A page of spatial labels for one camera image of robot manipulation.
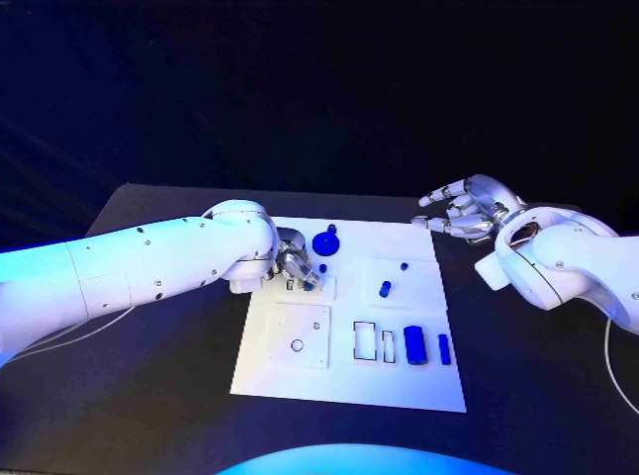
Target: blue object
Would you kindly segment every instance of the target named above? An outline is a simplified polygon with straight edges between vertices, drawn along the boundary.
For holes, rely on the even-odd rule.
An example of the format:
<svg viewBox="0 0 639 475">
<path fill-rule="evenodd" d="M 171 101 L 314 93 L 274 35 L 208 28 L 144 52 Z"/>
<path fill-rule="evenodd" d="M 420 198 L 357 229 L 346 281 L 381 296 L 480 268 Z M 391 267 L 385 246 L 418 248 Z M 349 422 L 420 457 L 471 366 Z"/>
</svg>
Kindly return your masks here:
<svg viewBox="0 0 639 475">
<path fill-rule="evenodd" d="M 386 298 L 388 297 L 388 291 L 391 290 L 391 282 L 388 280 L 383 281 L 381 284 L 381 290 L 379 290 L 379 295 Z"/>
<path fill-rule="evenodd" d="M 340 242 L 336 237 L 336 226 L 329 225 L 326 231 L 313 237 L 313 251 L 317 255 L 327 257 L 336 254 L 339 247 Z"/>
<path fill-rule="evenodd" d="M 509 475 L 509 472 L 497 468 L 438 453 L 359 443 L 333 443 L 290 448 L 239 463 L 219 472 L 219 475 L 258 475 L 261 473 L 274 473 L 274 475 L 297 475 L 298 473 Z"/>
<path fill-rule="evenodd" d="M 417 326 L 405 327 L 405 349 L 408 350 L 408 363 L 427 364 L 427 349 L 424 347 L 422 328 Z"/>
<path fill-rule="evenodd" d="M 438 347 L 441 348 L 441 363 L 450 364 L 450 348 L 447 347 L 447 335 L 438 335 Z"/>
</svg>

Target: robotic hand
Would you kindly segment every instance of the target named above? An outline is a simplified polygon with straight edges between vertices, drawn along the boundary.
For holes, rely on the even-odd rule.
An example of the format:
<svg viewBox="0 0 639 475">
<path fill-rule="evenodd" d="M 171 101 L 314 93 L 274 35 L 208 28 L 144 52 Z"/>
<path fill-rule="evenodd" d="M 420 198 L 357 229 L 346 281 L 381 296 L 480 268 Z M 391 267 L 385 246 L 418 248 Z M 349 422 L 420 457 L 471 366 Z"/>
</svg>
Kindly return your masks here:
<svg viewBox="0 0 639 475">
<path fill-rule="evenodd" d="M 453 198 L 447 219 L 418 216 L 412 224 L 471 244 L 496 235 L 494 251 L 474 264 L 490 289 L 512 284 L 544 310 L 571 298 L 584 299 L 639 334 L 639 237 L 619 237 L 601 221 L 575 211 L 531 207 L 484 175 L 432 191 L 420 206 L 445 198 Z"/>
<path fill-rule="evenodd" d="M 50 333 L 219 278 L 233 293 L 278 273 L 320 285 L 306 240 L 254 202 L 229 200 L 186 217 L 0 253 L 0 367 Z"/>
</svg>

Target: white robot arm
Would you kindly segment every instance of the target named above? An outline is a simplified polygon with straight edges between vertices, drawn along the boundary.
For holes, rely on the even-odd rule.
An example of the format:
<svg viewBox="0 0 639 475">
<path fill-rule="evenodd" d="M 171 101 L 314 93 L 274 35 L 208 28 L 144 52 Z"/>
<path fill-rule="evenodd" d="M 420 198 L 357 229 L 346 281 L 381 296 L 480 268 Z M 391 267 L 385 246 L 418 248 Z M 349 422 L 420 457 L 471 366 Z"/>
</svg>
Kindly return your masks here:
<svg viewBox="0 0 639 475">
<path fill-rule="evenodd" d="M 0 367 L 50 333 L 222 278 L 233 293 L 284 272 L 320 285 L 303 235 L 231 200 L 202 217 L 0 253 Z"/>
<path fill-rule="evenodd" d="M 484 175 L 432 191 L 420 205 L 451 197 L 447 219 L 418 216 L 412 224 L 470 243 L 497 233 L 494 252 L 474 264 L 489 287 L 512 284 L 544 310 L 584 299 L 639 334 L 639 237 L 619 237 L 601 221 L 575 211 L 532 208 Z"/>
</svg>

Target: small blue piece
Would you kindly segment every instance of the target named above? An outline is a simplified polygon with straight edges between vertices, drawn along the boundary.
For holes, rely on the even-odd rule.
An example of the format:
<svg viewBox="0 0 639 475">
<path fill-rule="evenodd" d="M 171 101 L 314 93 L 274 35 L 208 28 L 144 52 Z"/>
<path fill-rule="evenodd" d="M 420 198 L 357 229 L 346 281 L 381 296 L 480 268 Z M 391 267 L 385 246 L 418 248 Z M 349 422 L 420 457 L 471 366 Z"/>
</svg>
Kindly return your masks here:
<svg viewBox="0 0 639 475">
<path fill-rule="evenodd" d="M 381 284 L 381 290 L 379 290 L 379 295 L 386 298 L 388 297 L 388 291 L 391 290 L 391 282 L 388 280 L 383 281 Z"/>
<path fill-rule="evenodd" d="M 326 231 L 313 237 L 313 251 L 321 257 L 329 257 L 336 254 L 339 247 L 340 242 L 336 237 L 336 226 L 329 225 Z"/>
<path fill-rule="evenodd" d="M 438 347 L 441 348 L 441 363 L 450 364 L 450 348 L 447 347 L 447 335 L 438 335 Z"/>
<path fill-rule="evenodd" d="M 405 349 L 408 351 L 409 364 L 427 364 L 427 349 L 424 347 L 424 333 L 421 327 L 405 327 Z"/>
</svg>

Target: robot finger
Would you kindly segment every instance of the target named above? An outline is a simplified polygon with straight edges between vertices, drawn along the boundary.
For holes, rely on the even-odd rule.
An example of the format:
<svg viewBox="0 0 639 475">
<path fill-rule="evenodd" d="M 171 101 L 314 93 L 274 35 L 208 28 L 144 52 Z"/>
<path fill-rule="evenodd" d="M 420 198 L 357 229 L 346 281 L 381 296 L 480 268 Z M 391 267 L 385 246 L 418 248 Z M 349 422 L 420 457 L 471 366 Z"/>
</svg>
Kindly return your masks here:
<svg viewBox="0 0 639 475">
<path fill-rule="evenodd" d="M 471 197 L 469 195 L 461 195 L 447 203 L 445 212 L 448 218 L 457 218 L 457 216 L 479 213 L 479 207 L 473 203 Z"/>
<path fill-rule="evenodd" d="M 444 200 L 445 198 L 451 198 L 453 196 L 463 195 L 466 193 L 466 179 L 457 180 L 450 185 L 445 185 L 438 190 L 434 190 L 421 200 L 420 206 L 424 208 L 425 206 L 431 205 L 435 201 Z"/>
<path fill-rule="evenodd" d="M 484 215 L 466 215 L 448 220 L 417 216 L 412 225 L 464 239 L 483 238 L 493 231 L 493 222 Z"/>
</svg>

